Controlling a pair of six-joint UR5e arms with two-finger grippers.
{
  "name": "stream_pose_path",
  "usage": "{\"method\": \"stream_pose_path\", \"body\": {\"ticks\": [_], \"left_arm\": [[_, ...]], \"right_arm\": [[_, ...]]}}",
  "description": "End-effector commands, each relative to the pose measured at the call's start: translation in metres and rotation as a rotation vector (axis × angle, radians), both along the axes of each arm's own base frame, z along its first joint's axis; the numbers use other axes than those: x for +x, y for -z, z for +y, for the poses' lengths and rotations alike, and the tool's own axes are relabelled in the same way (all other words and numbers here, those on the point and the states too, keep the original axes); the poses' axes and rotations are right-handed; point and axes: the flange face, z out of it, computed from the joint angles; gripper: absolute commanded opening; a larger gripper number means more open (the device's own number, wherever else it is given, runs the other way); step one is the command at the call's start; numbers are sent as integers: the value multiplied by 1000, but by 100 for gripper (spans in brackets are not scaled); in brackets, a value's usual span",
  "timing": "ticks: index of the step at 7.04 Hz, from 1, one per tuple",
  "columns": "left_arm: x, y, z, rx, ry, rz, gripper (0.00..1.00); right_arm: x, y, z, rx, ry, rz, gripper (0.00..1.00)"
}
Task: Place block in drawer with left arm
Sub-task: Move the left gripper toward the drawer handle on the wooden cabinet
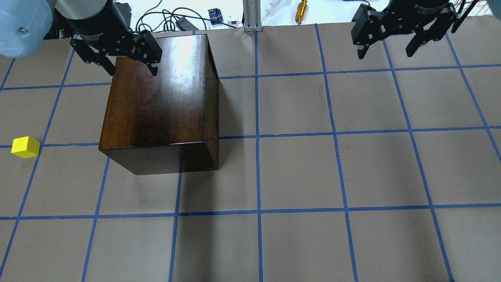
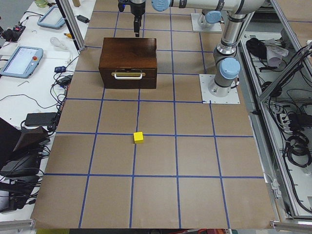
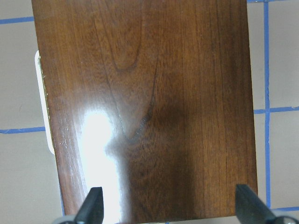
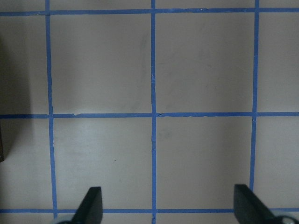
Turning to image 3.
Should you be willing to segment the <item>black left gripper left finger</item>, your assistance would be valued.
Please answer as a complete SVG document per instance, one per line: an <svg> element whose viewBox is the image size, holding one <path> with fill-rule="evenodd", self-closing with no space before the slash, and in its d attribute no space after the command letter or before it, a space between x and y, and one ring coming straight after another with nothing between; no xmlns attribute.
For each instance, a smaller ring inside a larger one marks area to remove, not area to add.
<svg viewBox="0 0 299 224"><path fill-rule="evenodd" d="M76 214L74 222L103 222L103 219L103 190L102 187L93 187Z"/></svg>

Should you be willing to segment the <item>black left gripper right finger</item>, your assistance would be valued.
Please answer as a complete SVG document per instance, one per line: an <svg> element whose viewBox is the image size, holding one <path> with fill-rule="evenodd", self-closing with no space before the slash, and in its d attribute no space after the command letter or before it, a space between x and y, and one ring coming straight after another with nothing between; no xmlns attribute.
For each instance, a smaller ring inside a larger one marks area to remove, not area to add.
<svg viewBox="0 0 299 224"><path fill-rule="evenodd" d="M273 224L276 216L246 184L235 188L235 215L241 224Z"/></svg>

